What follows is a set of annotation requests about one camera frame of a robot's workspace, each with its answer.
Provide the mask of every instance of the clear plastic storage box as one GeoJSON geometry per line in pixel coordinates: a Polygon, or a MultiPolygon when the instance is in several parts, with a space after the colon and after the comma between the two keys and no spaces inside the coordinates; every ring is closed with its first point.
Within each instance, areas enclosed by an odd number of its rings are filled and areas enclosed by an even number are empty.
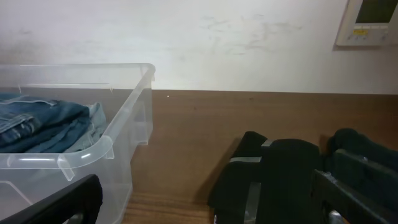
{"type": "Polygon", "coordinates": [[[0,154],[0,220],[88,174],[99,177],[103,204],[97,223],[120,223],[132,193],[130,161],[152,132],[148,63],[104,65],[0,65],[0,91],[101,102],[108,127],[88,149],[65,154],[0,154]]]}

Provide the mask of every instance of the blue denim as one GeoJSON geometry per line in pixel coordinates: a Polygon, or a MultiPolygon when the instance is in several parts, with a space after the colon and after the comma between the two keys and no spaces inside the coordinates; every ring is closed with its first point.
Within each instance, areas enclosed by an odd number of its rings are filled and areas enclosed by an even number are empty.
{"type": "Polygon", "coordinates": [[[90,123],[86,106],[0,93],[0,152],[63,152],[90,123]]]}
{"type": "Polygon", "coordinates": [[[106,118],[101,103],[95,103],[88,107],[90,109],[90,125],[86,133],[64,153],[87,149],[94,145],[104,133],[106,129],[106,118]]]}

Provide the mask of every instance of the gray strap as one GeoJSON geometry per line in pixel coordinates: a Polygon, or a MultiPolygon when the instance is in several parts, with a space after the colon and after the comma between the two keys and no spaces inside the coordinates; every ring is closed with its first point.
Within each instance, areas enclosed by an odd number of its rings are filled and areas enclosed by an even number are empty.
{"type": "Polygon", "coordinates": [[[261,183],[251,182],[244,211],[244,224],[255,224],[260,201],[261,183]]]}
{"type": "Polygon", "coordinates": [[[260,162],[261,156],[257,157],[234,157],[229,160],[229,162],[260,162]]]}
{"type": "Polygon", "coordinates": [[[274,140],[267,139],[264,143],[262,143],[261,147],[269,147],[274,142],[274,140]]]}

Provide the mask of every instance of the wooden table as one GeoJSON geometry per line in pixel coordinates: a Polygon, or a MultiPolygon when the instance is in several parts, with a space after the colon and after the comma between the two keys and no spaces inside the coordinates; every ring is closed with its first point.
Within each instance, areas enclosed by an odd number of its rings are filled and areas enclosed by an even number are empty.
{"type": "Polygon", "coordinates": [[[132,158],[123,223],[213,223],[207,196],[245,131],[318,145],[354,128],[398,149],[398,96],[153,91],[154,131],[132,158]]]}

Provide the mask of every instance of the wall-mounted control panel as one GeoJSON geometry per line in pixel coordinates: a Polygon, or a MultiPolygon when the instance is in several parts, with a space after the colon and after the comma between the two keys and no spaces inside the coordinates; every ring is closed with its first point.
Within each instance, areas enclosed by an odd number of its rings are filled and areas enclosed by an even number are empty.
{"type": "Polygon", "coordinates": [[[388,45],[398,34],[398,0],[348,0],[336,45],[388,45]]]}

